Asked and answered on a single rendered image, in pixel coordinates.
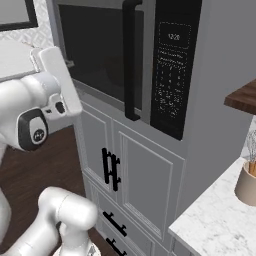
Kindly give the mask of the black framed window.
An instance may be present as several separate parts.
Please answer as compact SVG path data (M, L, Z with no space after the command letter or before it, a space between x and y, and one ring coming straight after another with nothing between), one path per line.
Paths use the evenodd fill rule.
M0 32L37 26L33 0L0 0Z

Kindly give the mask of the wide grey cupboard door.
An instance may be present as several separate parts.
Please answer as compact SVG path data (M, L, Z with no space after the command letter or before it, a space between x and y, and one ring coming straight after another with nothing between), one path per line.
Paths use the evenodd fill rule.
M120 158L121 205L163 242L175 217L184 159L116 120L113 139Z

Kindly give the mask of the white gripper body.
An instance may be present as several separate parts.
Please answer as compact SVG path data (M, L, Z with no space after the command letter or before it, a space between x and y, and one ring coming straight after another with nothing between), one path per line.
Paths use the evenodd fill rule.
M42 82L46 90L46 116L62 118L80 115L82 105L60 49L34 48L31 51L31 60L38 71L35 77Z

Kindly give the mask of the dark wooden shelf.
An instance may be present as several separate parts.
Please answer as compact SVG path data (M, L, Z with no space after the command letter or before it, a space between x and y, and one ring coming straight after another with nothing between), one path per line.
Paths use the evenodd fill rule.
M256 79L226 96L224 104L231 108L256 115Z

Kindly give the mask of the grey drawer front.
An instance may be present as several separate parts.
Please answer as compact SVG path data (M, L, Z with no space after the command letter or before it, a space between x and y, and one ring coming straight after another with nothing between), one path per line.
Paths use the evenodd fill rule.
M116 240L115 245L119 248L121 252L126 251L128 254L127 256L136 256L134 252L124 243L124 241L104 221L101 221L97 224L97 231L103 237L103 240L107 248L110 250L110 252L108 253L108 256L119 256L119 255L106 242L105 240L106 238L109 238L110 240L115 239Z
M136 254L136 256L166 256L165 250L146 232L143 231L127 214L91 182L87 184L87 194L97 204L99 209L99 220L97 224L104 221L124 241L124 243ZM124 237L104 216L103 212L113 212L114 219L118 224L127 227L127 236Z

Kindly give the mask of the metal whisk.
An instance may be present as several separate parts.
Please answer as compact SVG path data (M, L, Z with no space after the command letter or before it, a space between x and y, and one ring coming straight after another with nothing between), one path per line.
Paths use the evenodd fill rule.
M256 161L256 130L252 130L248 133L246 144L249 151L249 160L251 162L255 162Z

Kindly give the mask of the black and silver microwave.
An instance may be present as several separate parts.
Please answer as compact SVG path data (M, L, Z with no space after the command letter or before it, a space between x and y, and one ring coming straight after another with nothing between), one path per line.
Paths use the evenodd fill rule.
M150 126L183 138L203 0L156 0Z

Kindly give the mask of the beige utensil pot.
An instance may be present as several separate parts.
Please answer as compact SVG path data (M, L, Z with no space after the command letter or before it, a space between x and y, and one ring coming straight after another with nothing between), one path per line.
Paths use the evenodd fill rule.
M249 172L252 163L246 161L235 186L235 195L243 203L256 207L256 174Z

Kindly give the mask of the narrow grey cupboard door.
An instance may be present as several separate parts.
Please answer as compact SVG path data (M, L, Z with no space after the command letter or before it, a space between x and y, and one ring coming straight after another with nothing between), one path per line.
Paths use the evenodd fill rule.
M105 183L102 149L113 152L111 118L101 111L83 103L81 126L84 142L85 171L94 179L95 183L112 200L116 200L112 190L112 178Z

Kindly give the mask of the grey tall cupboard housing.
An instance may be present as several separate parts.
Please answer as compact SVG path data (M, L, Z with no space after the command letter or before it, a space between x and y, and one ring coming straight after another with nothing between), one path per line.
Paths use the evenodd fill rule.
M46 2L54 40L56 24L52 0ZM115 154L119 158L115 153L113 139L113 121L116 120L184 159L175 217L170 223L172 225L239 157L251 116L226 106L224 101L226 96L255 77L256 0L203 0L182 139L177 140L141 119L132 121L126 118L122 111L88 94L83 85L72 79L81 104L86 103L111 118L111 156ZM166 256L194 256L192 250L169 233L170 225L161 242L121 205L120 163L117 172L121 182L117 192L113 190L112 181L116 200L106 195L85 171L81 115L76 120L74 130L87 197L91 199L91 195L87 194L87 184L91 182L146 231L165 250ZM108 157L108 168L112 173L111 156Z

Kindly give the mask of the microwave door with dark window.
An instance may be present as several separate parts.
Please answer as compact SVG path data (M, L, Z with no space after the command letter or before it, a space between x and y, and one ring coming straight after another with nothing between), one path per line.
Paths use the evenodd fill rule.
M86 92L125 114L124 0L52 0L56 36L71 77ZM150 122L156 0L135 8L135 113Z

